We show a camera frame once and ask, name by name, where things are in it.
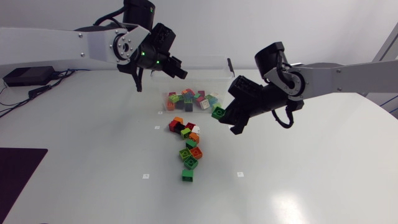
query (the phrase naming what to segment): orange block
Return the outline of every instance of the orange block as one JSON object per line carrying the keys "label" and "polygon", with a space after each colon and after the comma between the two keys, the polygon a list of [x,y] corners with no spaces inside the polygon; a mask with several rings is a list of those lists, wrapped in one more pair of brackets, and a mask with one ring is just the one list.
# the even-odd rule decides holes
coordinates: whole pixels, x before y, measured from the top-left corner
{"label": "orange block", "polygon": [[190,150],[190,152],[195,159],[200,159],[203,155],[199,147],[194,147],[193,149]]}
{"label": "orange block", "polygon": [[189,134],[188,138],[194,140],[197,144],[199,144],[199,135],[197,135],[196,133]]}
{"label": "orange block", "polygon": [[184,120],[180,117],[175,117],[174,121],[178,121],[179,123],[184,124]]}
{"label": "orange block", "polygon": [[175,109],[174,103],[172,103],[170,100],[168,100],[166,108],[167,108],[167,110],[174,110]]}

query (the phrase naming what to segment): black cable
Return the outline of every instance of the black cable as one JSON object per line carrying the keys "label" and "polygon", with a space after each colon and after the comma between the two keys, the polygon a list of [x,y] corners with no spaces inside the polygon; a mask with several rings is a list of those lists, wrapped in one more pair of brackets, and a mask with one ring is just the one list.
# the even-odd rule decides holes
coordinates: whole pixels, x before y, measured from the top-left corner
{"label": "black cable", "polygon": [[292,68],[292,66],[289,63],[282,62],[282,65],[288,66],[289,68]]}
{"label": "black cable", "polygon": [[3,90],[5,90],[6,88],[7,88],[7,86],[5,86],[5,87],[4,87],[4,88],[3,88],[3,89],[0,91],[0,94],[1,94],[1,93],[2,93],[2,91],[3,91]]}
{"label": "black cable", "polygon": [[53,87],[59,85],[59,84],[62,82],[62,80],[64,80],[64,79],[70,77],[70,76],[71,76],[72,74],[74,74],[76,71],[80,71],[80,70],[89,71],[89,70],[87,70],[87,69],[68,69],[68,70],[65,70],[65,71],[62,71],[62,72],[55,72],[55,74],[60,78],[59,81],[57,81],[57,82],[54,83],[53,85],[50,85],[50,86],[49,86],[50,88],[48,88],[48,89],[46,89],[46,90],[44,90],[44,91],[41,91],[40,93],[38,93],[38,94],[36,94],[36,95],[34,95],[34,96],[32,96],[32,97],[29,97],[29,98],[26,99],[26,100],[23,100],[23,101],[18,102],[18,103],[14,103],[14,104],[12,104],[12,105],[5,105],[5,104],[2,104],[2,105],[5,105],[5,106],[13,106],[13,107],[12,107],[12,108],[7,108],[7,109],[4,109],[4,110],[0,111],[0,113],[6,111],[5,113],[0,114],[0,118],[2,118],[3,116],[5,116],[6,114],[8,114],[8,113],[10,113],[11,111],[15,110],[15,109],[18,108],[18,107],[24,106],[25,104],[27,104],[28,102],[32,101],[34,98],[38,97],[39,95],[41,95],[41,94],[43,94],[43,93],[45,93],[45,92],[51,90]]}
{"label": "black cable", "polygon": [[293,120],[293,112],[286,107],[286,115],[289,119],[289,124],[285,124],[283,121],[281,121],[276,114],[275,110],[272,110],[272,115],[274,116],[275,120],[283,127],[283,128],[291,128],[293,126],[294,120]]}
{"label": "black cable", "polygon": [[282,56],[281,56],[281,51],[279,51],[277,53],[277,56],[276,56],[276,72],[278,74],[279,79],[283,83],[285,83],[289,88],[293,88],[294,87],[294,83],[288,81],[285,78],[284,74],[282,73],[282,69],[283,69],[283,67],[282,67]]}
{"label": "black cable", "polygon": [[95,21],[95,23],[94,23],[93,25],[94,25],[94,26],[99,26],[99,25],[100,25],[102,22],[104,22],[105,20],[111,19],[111,18],[113,18],[113,17],[115,17],[115,16],[117,16],[117,15],[120,15],[120,14],[124,13],[127,9],[128,9],[128,6],[125,5],[125,6],[123,6],[122,8],[120,8],[119,10],[114,11],[114,12],[112,12],[112,13],[109,13],[108,15],[105,15],[105,16],[103,16],[103,17],[97,19],[97,21]]}
{"label": "black cable", "polygon": [[138,70],[138,84],[137,84],[137,91],[141,92],[142,91],[142,73],[144,73],[143,68],[139,68]]}
{"label": "black cable", "polygon": [[118,27],[123,28],[122,24],[119,23],[115,18],[109,18],[109,20],[112,20]]}

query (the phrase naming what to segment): red block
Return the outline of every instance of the red block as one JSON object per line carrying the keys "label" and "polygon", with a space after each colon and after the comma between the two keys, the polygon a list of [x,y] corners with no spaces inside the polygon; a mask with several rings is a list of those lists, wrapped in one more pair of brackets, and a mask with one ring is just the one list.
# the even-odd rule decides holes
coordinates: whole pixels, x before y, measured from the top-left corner
{"label": "red block", "polygon": [[192,123],[187,123],[187,125],[185,125],[185,128],[189,128],[191,131],[192,131],[193,127],[195,127],[195,124],[192,124]]}
{"label": "red block", "polygon": [[170,100],[167,100],[167,106],[166,106],[167,110],[174,110],[175,105],[174,103],[172,103]]}
{"label": "red block", "polygon": [[203,96],[199,96],[199,97],[195,100],[195,103],[196,103],[198,106],[200,106],[200,102],[201,102],[202,100],[205,100],[205,98],[204,98]]}
{"label": "red block", "polygon": [[205,95],[205,92],[203,91],[203,90],[201,90],[201,91],[198,91],[198,93],[200,94],[200,96],[202,96],[202,97],[205,97],[206,95]]}
{"label": "red block", "polygon": [[186,91],[187,91],[187,92],[189,92],[189,93],[191,93],[191,94],[192,94],[192,96],[195,96],[195,92],[194,92],[194,91],[192,91],[191,89],[186,89]]}
{"label": "red block", "polygon": [[199,149],[199,147],[194,147],[190,151],[191,151],[192,156],[195,159],[200,159],[203,156],[203,153],[201,153],[201,150]]}
{"label": "red block", "polygon": [[173,120],[170,124],[169,124],[169,129],[171,132],[174,132],[174,127],[178,124],[179,122],[176,120]]}

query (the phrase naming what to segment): white table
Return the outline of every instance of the white table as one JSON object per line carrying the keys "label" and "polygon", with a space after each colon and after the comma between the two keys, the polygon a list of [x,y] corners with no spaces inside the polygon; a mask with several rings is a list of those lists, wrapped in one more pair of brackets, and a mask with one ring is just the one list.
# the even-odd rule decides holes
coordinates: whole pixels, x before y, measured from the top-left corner
{"label": "white table", "polygon": [[[398,222],[398,121],[369,100],[306,100],[293,128],[266,113],[235,136],[209,114],[158,114],[148,73],[143,86],[80,72],[0,119],[1,147],[49,149],[5,223]],[[167,127],[177,115],[201,127],[193,183],[181,181],[184,142]]]}

